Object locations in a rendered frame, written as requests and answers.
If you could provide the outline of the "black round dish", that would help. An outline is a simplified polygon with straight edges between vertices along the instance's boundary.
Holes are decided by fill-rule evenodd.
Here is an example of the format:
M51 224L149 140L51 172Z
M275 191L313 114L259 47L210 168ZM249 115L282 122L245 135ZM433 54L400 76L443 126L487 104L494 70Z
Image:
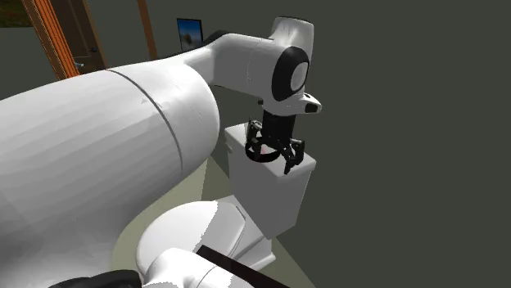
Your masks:
M244 147L246 156L250 160L252 160L254 162L258 162L258 163L269 163L269 162L275 161L280 156L279 151L264 153L262 146L263 146L263 143L260 141L247 142Z

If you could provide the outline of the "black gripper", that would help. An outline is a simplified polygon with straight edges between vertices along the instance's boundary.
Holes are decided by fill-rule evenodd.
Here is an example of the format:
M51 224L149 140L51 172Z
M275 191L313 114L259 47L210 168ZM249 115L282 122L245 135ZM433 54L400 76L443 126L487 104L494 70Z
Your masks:
M299 165L305 154L305 141L292 138L296 115L274 115L264 111L263 122L250 119L246 127L246 149L261 147L262 136L279 141L279 152L284 157L286 164L284 173L289 174L294 166Z

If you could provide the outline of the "blue wall picture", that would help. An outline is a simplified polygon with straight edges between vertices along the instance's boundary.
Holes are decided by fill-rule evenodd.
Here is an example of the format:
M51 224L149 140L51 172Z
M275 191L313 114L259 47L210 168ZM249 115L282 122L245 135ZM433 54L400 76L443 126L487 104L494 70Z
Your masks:
M177 19L180 47L183 52L198 48L203 42L201 20Z

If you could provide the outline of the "wooden door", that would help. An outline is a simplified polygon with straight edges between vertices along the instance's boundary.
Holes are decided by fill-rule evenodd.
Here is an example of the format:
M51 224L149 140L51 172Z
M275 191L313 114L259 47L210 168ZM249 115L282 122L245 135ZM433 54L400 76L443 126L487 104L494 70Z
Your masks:
M147 0L20 0L58 80L157 58Z

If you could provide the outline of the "white toilet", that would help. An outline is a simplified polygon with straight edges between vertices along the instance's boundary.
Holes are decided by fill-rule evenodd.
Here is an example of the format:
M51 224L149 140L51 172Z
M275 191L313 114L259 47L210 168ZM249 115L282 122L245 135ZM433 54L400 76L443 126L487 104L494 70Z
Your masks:
M231 258L260 270L275 260L272 239L295 226L316 160L304 155L289 173L284 173L283 157L269 163L249 160L244 150L246 128L238 124L224 130L231 195L222 201L236 205L246 219Z

